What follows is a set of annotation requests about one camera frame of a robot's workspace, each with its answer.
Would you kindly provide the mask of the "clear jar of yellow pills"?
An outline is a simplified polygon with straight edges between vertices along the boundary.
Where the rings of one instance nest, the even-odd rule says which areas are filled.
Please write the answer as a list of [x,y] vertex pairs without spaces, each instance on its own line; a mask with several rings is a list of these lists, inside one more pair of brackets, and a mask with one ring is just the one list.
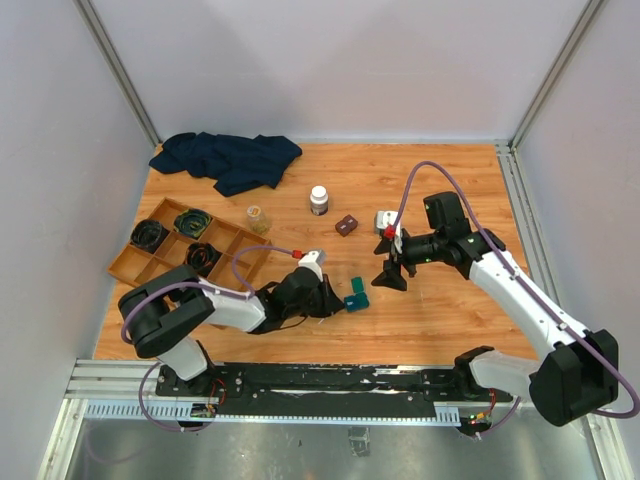
[[270,230],[270,222],[260,206],[250,205],[246,210],[246,215],[249,229],[252,232],[264,235]]

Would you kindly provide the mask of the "teal pill box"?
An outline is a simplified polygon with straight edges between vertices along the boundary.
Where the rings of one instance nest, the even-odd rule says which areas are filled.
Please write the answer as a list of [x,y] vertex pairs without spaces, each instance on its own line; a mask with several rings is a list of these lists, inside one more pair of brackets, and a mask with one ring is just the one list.
[[370,301],[365,291],[364,281],[361,277],[351,279],[352,293],[344,298],[345,309],[348,313],[355,313],[368,309]]

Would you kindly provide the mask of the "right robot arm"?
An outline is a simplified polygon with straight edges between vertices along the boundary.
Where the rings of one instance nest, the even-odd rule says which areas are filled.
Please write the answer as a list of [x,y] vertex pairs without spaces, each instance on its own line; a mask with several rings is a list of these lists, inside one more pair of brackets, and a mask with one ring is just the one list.
[[487,293],[524,333],[537,357],[527,360],[492,347],[476,347],[454,362],[453,387],[466,400],[496,389],[533,402],[549,423],[564,426],[615,401],[618,343],[565,313],[522,271],[491,232],[473,230],[459,196],[424,198],[431,232],[412,236],[395,211],[380,211],[375,254],[386,255],[373,285],[407,288],[417,266],[441,262]]

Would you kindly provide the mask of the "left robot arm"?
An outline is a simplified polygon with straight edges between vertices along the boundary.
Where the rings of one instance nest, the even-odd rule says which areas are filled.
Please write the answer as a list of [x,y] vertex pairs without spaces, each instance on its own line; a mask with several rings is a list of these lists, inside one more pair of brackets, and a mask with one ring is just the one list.
[[235,292],[196,277],[187,265],[141,285],[118,302],[122,338],[138,357],[156,358],[178,376],[190,394],[207,393],[214,371],[204,348],[191,337],[202,324],[262,335],[279,331],[295,317],[325,319],[345,309],[326,274],[297,267],[255,295]]

